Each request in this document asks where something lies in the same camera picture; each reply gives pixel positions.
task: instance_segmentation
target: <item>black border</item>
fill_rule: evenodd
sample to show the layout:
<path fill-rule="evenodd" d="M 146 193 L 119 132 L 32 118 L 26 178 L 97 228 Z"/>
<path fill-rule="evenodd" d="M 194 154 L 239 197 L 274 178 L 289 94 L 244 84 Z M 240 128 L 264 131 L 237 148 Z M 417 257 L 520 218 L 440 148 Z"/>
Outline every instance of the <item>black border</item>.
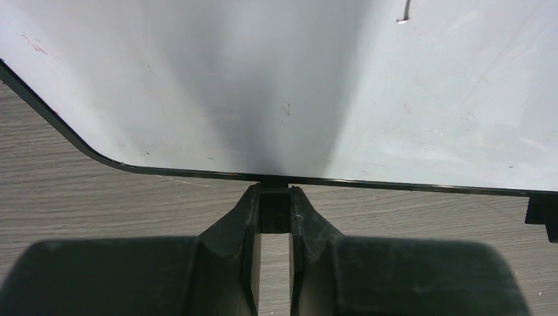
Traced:
<path fill-rule="evenodd" d="M 109 159 L 91 148 L 71 127 L 69 127 L 27 84 L 21 80 L 5 63 L 0 59 L 0 80 L 10 87 L 19 97 L 21 97 L 31 108 L 43 117 L 52 127 L 62 134 L 72 145 L 82 153 L 92 159 L 103 163 L 112 168 L 120 169 L 139 174 L 156 174 L 165 176 L 187 176 L 195 178 L 213 178 L 225 180 L 241 180 L 251 182 L 282 182 L 289 184 L 312 184 L 319 186 L 345 186 L 353 188 L 371 188 L 385 190 L 403 191 L 425 191 L 443 192 L 458 194 L 482 194 L 491 196 L 523 196 L 534 195 L 558 195 L 556 191 L 538 190 L 518 190 L 518 189 L 497 189 L 497 188 L 475 188 L 466 186 L 435 186 L 429 184 L 410 184 L 395 182 L 373 182 L 358 180 L 336 180 L 325 178 L 307 178 L 301 176 L 273 176 L 268 174 L 249 174 L 249 173 L 227 173 L 214 171 L 196 171 L 182 169 L 166 169 L 153 167 L 137 167 L 127 165 Z"/>

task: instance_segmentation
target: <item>scratch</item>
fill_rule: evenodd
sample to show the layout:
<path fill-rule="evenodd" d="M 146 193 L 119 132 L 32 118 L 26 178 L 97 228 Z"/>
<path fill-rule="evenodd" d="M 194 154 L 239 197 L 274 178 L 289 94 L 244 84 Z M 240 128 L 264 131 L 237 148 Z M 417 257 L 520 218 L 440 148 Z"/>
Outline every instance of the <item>scratch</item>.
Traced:
<path fill-rule="evenodd" d="M 204 187 L 206 187 L 206 188 L 214 188 L 214 189 L 217 189 L 216 186 L 208 186 L 208 185 L 205 185 L 205 184 L 197 184 L 197 183 L 191 183 L 191 182 L 186 182 L 186 181 L 182 181 L 182 180 L 175 180 L 175 179 L 167 178 L 167 177 L 165 177 L 165 176 L 158 176 L 158 177 L 159 177 L 159 178 L 163 178 L 163 179 L 167 179 L 167 180 L 170 180 L 170 181 L 179 182 L 179 183 L 191 184 L 192 186 L 204 186 Z"/>
<path fill-rule="evenodd" d="M 410 8 L 411 8 L 411 0 L 407 0 L 407 3 L 405 4 L 405 11 L 403 12 L 403 18 L 398 18 L 396 20 L 397 23 L 399 24 L 407 23 L 407 21 L 409 20 Z"/>

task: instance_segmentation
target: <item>wooden floor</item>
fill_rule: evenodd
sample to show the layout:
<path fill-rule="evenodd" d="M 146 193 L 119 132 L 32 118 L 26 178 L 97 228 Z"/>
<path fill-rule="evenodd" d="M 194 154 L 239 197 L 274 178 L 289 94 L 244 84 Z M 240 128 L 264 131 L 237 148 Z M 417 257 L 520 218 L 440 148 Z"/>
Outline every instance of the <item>wooden floor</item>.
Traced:
<path fill-rule="evenodd" d="M 0 82 L 0 280 L 48 238 L 199 234 L 248 182 L 145 176 L 70 145 Z M 527 199 L 304 186 L 345 234 L 476 240 L 508 260 L 533 315 L 558 315 L 558 245 L 523 224 Z M 288 238 L 264 235 L 260 315 L 287 315 Z"/>

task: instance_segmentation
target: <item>whiteboard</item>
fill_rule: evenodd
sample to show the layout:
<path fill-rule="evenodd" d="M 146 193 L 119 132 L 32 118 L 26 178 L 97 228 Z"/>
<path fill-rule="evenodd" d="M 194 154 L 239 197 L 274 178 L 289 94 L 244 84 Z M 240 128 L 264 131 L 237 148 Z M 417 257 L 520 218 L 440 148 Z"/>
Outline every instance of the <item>whiteboard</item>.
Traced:
<path fill-rule="evenodd" d="M 558 191 L 558 1 L 0 0 L 0 58 L 166 169 Z"/>

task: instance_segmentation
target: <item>black edge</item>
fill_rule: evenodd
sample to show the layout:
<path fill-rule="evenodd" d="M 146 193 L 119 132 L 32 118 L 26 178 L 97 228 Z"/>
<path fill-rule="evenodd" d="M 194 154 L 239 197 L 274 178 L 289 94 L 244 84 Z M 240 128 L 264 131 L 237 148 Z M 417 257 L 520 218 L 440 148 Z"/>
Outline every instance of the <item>black edge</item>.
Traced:
<path fill-rule="evenodd" d="M 317 186 L 343 186 L 351 188 L 370 188 L 399 191 L 442 192 L 456 194 L 480 194 L 489 196 L 522 196 L 558 195 L 556 191 L 518 190 L 505 188 L 475 188 L 468 186 L 435 186 L 429 184 L 410 184 L 395 182 L 374 182 L 360 180 L 336 180 L 326 178 L 307 178 L 302 176 L 274 176 L 269 174 L 227 173 L 215 171 L 197 171 L 185 169 L 166 169 L 153 167 L 137 167 L 114 161 L 91 148 L 69 125 L 67 125 L 27 84 L 21 80 L 0 59 L 0 80 L 21 97 L 31 108 L 43 117 L 52 127 L 62 134 L 72 145 L 92 159 L 112 168 L 139 174 L 156 174 L 163 176 L 186 176 L 194 178 L 212 178 L 222 180 L 239 180 L 250 182 L 283 182 L 290 184 L 311 184 Z"/>

